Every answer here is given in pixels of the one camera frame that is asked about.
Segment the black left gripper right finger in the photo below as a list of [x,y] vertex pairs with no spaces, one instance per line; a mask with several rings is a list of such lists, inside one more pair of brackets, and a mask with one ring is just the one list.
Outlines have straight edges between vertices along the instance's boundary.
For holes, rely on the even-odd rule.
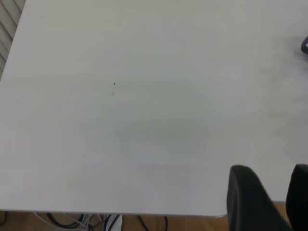
[[308,230],[308,166],[297,164],[286,197],[286,213],[294,231]]

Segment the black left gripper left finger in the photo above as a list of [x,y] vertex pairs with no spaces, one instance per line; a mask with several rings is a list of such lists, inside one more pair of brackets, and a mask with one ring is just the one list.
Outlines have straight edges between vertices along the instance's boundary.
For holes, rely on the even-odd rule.
[[242,165],[230,168],[227,192],[230,231],[290,231],[255,172]]

